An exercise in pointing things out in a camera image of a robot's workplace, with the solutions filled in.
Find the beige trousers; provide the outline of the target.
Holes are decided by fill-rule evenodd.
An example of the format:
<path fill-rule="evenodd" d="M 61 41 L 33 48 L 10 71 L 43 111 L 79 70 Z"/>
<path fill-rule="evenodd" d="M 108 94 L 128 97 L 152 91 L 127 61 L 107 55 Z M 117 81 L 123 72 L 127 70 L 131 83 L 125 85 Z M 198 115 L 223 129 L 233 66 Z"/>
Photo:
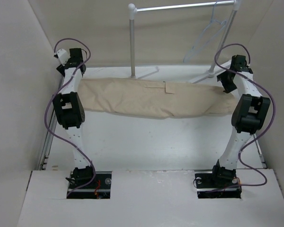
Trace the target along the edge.
<path fill-rule="evenodd" d="M 85 110 L 147 118 L 190 118 L 233 113 L 237 99 L 222 87 L 139 79 L 83 79 Z"/>

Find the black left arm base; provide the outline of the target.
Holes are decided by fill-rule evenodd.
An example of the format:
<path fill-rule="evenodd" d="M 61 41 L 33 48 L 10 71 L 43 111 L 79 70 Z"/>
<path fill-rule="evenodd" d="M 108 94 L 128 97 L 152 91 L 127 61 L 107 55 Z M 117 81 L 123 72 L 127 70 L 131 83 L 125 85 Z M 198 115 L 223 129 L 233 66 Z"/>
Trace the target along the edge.
<path fill-rule="evenodd" d="M 90 184 L 76 189 L 78 186 L 85 184 L 89 178 L 76 179 L 71 173 L 70 177 L 66 177 L 68 181 L 67 199 L 110 199 L 112 172 L 96 172 L 96 177 Z"/>

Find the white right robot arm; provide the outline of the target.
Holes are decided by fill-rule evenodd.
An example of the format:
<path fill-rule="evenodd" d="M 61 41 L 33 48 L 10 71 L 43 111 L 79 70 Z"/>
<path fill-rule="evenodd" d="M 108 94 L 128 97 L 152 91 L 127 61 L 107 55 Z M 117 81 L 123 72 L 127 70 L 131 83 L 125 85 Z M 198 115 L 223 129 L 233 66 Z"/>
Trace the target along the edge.
<path fill-rule="evenodd" d="M 222 188 L 233 184 L 242 148 L 263 127 L 271 100 L 263 97 L 252 83 L 253 71 L 243 55 L 232 56 L 230 68 L 218 75 L 217 80 L 222 83 L 225 93 L 237 90 L 240 95 L 231 117 L 231 137 L 210 175 L 211 184 Z"/>

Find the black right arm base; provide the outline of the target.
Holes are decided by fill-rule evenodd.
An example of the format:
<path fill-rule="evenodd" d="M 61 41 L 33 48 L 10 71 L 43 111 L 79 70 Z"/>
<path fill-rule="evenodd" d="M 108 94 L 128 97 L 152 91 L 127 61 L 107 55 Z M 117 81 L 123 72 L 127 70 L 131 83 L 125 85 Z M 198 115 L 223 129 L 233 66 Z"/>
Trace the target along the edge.
<path fill-rule="evenodd" d="M 240 199 L 240 179 L 214 179 L 211 171 L 197 171 L 193 185 L 199 199 Z"/>

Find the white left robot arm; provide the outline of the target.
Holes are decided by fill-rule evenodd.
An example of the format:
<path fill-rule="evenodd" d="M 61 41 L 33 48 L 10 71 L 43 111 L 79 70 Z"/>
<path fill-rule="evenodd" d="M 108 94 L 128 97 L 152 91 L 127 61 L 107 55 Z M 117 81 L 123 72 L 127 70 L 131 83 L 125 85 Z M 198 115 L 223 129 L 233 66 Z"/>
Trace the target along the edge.
<path fill-rule="evenodd" d="M 60 66 L 57 70 L 63 75 L 61 90 L 53 98 L 53 107 L 58 123 L 68 135 L 67 141 L 74 147 L 75 168 L 67 178 L 70 189 L 93 188 L 97 183 L 95 170 L 91 160 L 84 153 L 83 123 L 85 111 L 78 90 L 79 83 L 86 71 L 81 48 L 71 48 L 69 51 L 59 49 L 55 57 Z"/>

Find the white clothes rack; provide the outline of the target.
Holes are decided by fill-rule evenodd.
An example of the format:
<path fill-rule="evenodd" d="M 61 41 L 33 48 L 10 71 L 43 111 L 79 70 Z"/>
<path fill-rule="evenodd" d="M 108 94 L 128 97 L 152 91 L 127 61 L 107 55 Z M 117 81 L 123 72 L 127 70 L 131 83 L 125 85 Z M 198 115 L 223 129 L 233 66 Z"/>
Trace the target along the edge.
<path fill-rule="evenodd" d="M 209 64 L 205 72 L 196 73 L 191 82 L 197 83 L 213 78 L 220 70 L 210 60 L 216 49 L 222 48 L 230 33 L 232 23 L 238 13 L 240 0 L 220 0 L 215 9 L 219 20 L 227 19 L 224 30 L 200 54 L 189 63 L 183 58 L 208 25 L 212 8 L 216 0 L 188 1 L 154 1 L 128 5 L 129 42 L 130 42 L 130 78 L 146 79 L 159 71 L 146 65 Z"/>

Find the aluminium table edge rail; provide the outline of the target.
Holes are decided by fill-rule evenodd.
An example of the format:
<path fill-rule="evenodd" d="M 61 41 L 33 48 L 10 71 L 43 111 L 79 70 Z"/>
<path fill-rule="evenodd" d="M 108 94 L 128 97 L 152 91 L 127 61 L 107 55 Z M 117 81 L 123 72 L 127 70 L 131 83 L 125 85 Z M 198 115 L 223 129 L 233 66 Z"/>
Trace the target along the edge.
<path fill-rule="evenodd" d="M 48 111 L 47 120 L 48 120 L 47 122 L 48 122 L 49 129 L 51 131 L 55 131 L 55 128 L 57 125 L 57 119 L 56 119 L 56 115 L 55 115 L 52 104 Z M 47 161 L 50 155 L 50 149 L 52 146 L 52 142 L 53 142 L 53 135 L 49 131 L 47 131 L 46 137 L 41 147 L 42 149 L 39 152 L 39 160 L 37 162 L 36 170 L 46 170 L 46 165 L 47 165 Z"/>

